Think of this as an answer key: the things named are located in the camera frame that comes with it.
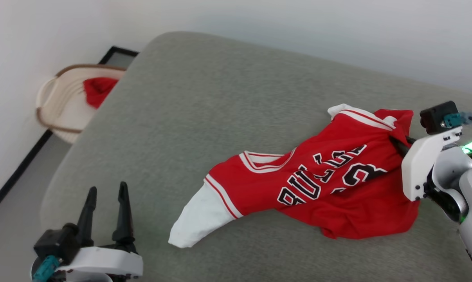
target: black baseboard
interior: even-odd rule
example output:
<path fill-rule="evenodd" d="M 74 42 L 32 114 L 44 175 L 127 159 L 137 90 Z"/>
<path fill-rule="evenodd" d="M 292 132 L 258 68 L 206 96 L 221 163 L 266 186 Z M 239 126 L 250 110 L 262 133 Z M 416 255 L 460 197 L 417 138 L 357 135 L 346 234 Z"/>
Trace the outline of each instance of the black baseboard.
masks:
<path fill-rule="evenodd" d="M 100 60 L 99 64 L 105 65 L 109 59 L 114 55 L 114 53 L 121 53 L 124 55 L 132 56 L 135 57 L 138 55 L 138 52 L 112 46 L 109 51 L 104 55 L 104 57 Z M 45 131 L 45 133 L 41 136 L 41 138 L 36 142 L 34 147 L 29 151 L 27 156 L 23 159 L 21 164 L 18 166 L 18 168 L 14 171 L 12 176 L 7 180 L 7 182 L 3 185 L 3 187 L 0 189 L 0 203 L 4 200 L 4 198 L 7 196 L 8 192 L 14 187 L 18 179 L 22 176 L 22 174 L 25 172 L 25 170 L 28 168 L 28 166 L 31 164 L 31 162 L 34 160 L 34 157 L 38 154 L 38 152 L 43 148 L 43 145 L 50 139 L 50 136 L 52 136 L 52 132 L 50 130 Z"/>

